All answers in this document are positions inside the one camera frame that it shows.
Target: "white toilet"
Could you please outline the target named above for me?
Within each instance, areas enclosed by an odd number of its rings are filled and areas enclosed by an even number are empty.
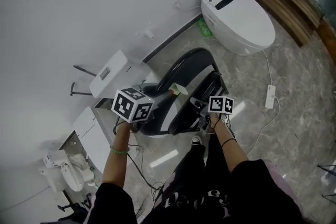
[[[90,166],[82,154],[67,155],[64,150],[49,151],[43,161],[47,168],[58,167],[64,180],[73,191],[81,191],[85,182],[94,179],[94,173],[90,170]],[[47,176],[47,179],[54,184],[53,179],[56,178]]]
[[[236,55],[255,54],[274,43],[274,26],[255,0],[202,0],[201,8],[215,38]]]

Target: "sneaker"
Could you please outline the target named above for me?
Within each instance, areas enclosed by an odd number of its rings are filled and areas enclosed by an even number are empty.
[[[198,135],[194,136],[193,139],[191,139],[191,147],[201,145],[201,144],[202,144],[202,140]]]

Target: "hand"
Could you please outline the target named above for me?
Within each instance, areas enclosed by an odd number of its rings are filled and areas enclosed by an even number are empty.
[[[133,133],[137,133],[138,132],[138,129],[134,126],[134,124],[132,123],[128,123],[126,121],[124,121],[122,118],[120,118],[119,120],[119,124],[118,124],[118,128],[124,130],[124,131],[132,131]]]
[[[210,113],[209,117],[210,117],[210,121],[211,121],[210,127],[212,127],[216,124],[216,122],[218,122],[219,116],[218,116],[217,113]]]

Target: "white box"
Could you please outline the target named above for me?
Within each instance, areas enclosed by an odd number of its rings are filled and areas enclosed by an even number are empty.
[[[117,90],[112,111],[132,123],[145,121],[152,111],[154,100],[132,87]]]
[[[224,113],[231,115],[233,112],[234,100],[226,96],[210,96],[209,113]]]

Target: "toilet lid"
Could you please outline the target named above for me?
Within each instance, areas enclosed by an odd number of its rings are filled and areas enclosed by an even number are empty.
[[[274,26],[255,0],[202,0],[234,33],[258,46],[270,46],[275,40]]]

